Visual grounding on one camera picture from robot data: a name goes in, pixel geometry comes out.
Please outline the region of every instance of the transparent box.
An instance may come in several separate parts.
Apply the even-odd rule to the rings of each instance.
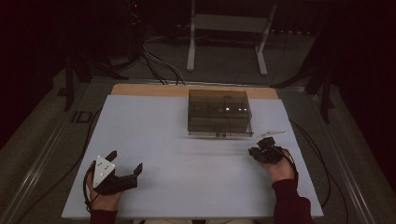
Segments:
[[[245,91],[189,91],[189,135],[251,137]]]

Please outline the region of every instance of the white tabletop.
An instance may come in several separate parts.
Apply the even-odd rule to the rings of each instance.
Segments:
[[[271,217],[275,194],[268,174],[248,148],[268,131],[288,148],[300,174],[298,191],[311,201],[311,215],[323,216],[304,159],[280,100],[249,99],[251,138],[209,139],[187,132],[188,97],[107,97],[92,140],[78,170],[62,217],[88,218],[82,180],[90,163],[112,150],[116,175],[130,175],[143,162],[138,187],[126,191],[118,217],[242,218]]]

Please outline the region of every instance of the table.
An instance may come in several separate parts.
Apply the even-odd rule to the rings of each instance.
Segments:
[[[188,90],[246,91],[255,136],[286,131],[276,144],[288,148],[300,173],[299,193],[311,214],[323,216],[287,114],[275,90],[214,86],[118,84],[106,99],[78,170],[62,217],[88,218],[82,178],[97,155],[117,150],[116,175],[129,175],[140,162],[138,187],[122,196],[119,217],[260,218],[273,214],[275,195],[268,174],[248,155],[260,139],[188,136]]]
[[[194,70],[195,62],[195,30],[222,30],[222,31],[240,31],[261,33],[262,41],[256,46],[257,63],[259,65],[260,74],[267,76],[267,67],[265,65],[262,50],[270,32],[272,20],[276,12],[276,4],[273,4],[271,11],[266,18],[255,17],[239,17],[239,16],[223,16],[209,15],[195,12],[195,0],[191,0],[191,31],[190,31],[190,48],[187,60],[187,70]]]

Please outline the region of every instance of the sleeve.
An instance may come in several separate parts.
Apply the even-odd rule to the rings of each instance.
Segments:
[[[91,224],[114,224],[118,211],[91,210]]]
[[[275,224],[311,224],[311,202],[300,197],[297,182],[294,179],[276,181],[272,185],[276,195],[274,210]]]

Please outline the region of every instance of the hand-mounted device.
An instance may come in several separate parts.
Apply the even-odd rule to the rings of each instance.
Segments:
[[[117,151],[112,151],[107,157],[102,158],[98,156],[94,161],[87,173],[84,176],[83,191],[85,197],[85,204],[87,204],[87,210],[91,211],[91,204],[87,194],[86,184],[88,174],[93,172],[93,190],[98,195],[112,195],[118,192],[125,191],[127,189],[134,189],[137,187],[137,177],[142,173],[143,164],[140,163],[135,169],[132,175],[116,176],[116,165],[111,163],[117,157]]]
[[[249,155],[252,156],[254,160],[262,163],[277,164],[280,160],[285,158],[290,163],[294,171],[294,179],[298,183],[298,172],[293,157],[290,154],[290,157],[285,156],[285,154],[283,154],[283,148],[275,146],[273,137],[264,137],[257,145],[259,147],[252,147],[248,150]]]

